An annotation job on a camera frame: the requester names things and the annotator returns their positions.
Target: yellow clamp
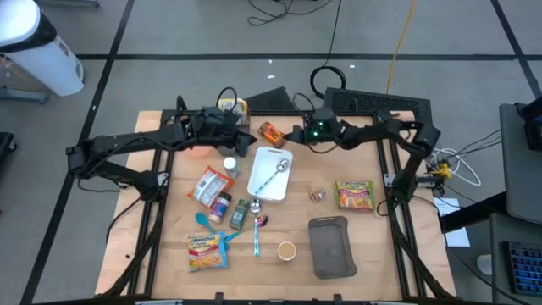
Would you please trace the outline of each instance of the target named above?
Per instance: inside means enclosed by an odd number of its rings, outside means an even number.
[[[441,175],[444,177],[445,180],[451,179],[451,170],[448,167],[447,163],[441,163],[439,165],[439,170],[435,170],[429,173],[433,175]]]

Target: blue spoon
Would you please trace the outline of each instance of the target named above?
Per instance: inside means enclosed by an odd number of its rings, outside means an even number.
[[[211,224],[209,224],[209,219],[207,219],[207,216],[204,213],[200,213],[200,212],[196,213],[196,221],[198,224],[206,227],[207,230],[211,232],[211,234],[217,233],[217,231],[213,229]]]

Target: paper cup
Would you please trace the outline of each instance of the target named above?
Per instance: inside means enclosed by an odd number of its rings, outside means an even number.
[[[294,244],[289,241],[283,241],[277,248],[277,253],[279,254],[280,259],[285,262],[289,262],[294,259],[297,254],[296,246],[294,246]]]

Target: keyboard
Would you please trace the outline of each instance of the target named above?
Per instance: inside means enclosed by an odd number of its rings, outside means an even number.
[[[512,292],[542,297],[542,245],[503,241]]]

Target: white cable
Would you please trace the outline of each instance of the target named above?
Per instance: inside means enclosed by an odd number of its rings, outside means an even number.
[[[467,162],[465,162],[465,160],[463,160],[459,155],[457,155],[457,151],[455,149],[452,149],[452,148],[442,148],[442,149],[435,148],[433,150],[433,152],[431,153],[431,155],[433,156],[433,158],[431,159],[431,164],[437,164],[438,163],[438,158],[439,158],[438,154],[439,153],[440,154],[442,154],[442,153],[449,154],[449,155],[451,155],[451,158],[456,158],[457,159],[456,168],[451,170],[452,175],[454,175],[455,177],[467,182],[471,186],[481,186],[482,185],[482,181],[480,180],[478,175],[476,175],[476,172],[474,172],[474,169],[472,167],[470,167],[470,165],[468,165]],[[470,181],[467,178],[465,178],[465,177],[463,177],[463,176],[461,176],[461,175],[459,175],[457,173],[457,171],[459,170],[459,167],[460,167],[461,164],[464,164],[467,167],[468,171],[470,171],[471,174],[473,174],[474,178],[476,179],[476,182]]]

